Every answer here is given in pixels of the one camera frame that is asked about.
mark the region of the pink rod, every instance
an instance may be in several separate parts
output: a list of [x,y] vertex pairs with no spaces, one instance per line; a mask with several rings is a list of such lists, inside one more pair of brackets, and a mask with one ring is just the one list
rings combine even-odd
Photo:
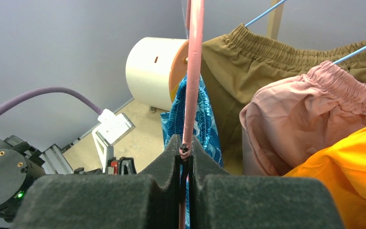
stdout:
[[180,210],[179,210],[179,229],[185,229],[185,228],[186,228],[186,197],[184,197],[184,200],[180,202]]
[[201,47],[203,44],[204,0],[192,0],[190,14],[189,53],[187,63],[186,107],[184,114],[183,144],[180,157],[185,160],[191,151],[193,127],[197,110],[200,83]]
[[192,8],[192,0],[187,0],[187,8],[186,8],[186,28],[190,29],[190,15]]

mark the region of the elastic waistband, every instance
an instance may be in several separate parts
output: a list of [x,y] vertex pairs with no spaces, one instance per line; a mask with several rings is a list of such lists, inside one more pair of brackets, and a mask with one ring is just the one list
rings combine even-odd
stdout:
[[[301,50],[276,40],[251,33],[243,24],[230,34],[222,36],[228,48],[238,51],[250,59],[269,59],[289,66],[314,67],[323,61],[336,61],[364,46],[366,41],[345,45],[328,51]],[[366,62],[366,50],[353,56],[341,66],[350,66],[356,62]]]
[[343,110],[358,111],[366,116],[366,83],[359,82],[331,61],[311,68],[304,76],[318,84],[322,90],[342,98],[345,101],[340,104]]

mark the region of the yellow cloth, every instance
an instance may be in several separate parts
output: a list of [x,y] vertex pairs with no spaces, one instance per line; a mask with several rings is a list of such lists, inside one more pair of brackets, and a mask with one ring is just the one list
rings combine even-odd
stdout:
[[285,177],[322,181],[348,229],[366,229],[366,128],[320,150]]

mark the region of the pink hanger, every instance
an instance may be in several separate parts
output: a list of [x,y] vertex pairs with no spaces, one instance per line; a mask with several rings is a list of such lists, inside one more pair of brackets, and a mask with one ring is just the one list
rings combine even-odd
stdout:
[[187,63],[186,107],[184,113],[183,144],[180,157],[190,156],[193,127],[197,110],[198,86],[200,83],[201,47],[203,44],[204,0],[187,0],[186,27],[189,35]]

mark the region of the white spool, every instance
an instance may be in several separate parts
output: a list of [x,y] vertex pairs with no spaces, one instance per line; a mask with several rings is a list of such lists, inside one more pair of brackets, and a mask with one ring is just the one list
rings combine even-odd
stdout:
[[170,111],[173,90],[187,71],[188,41],[146,37],[131,49],[125,76],[137,101]]

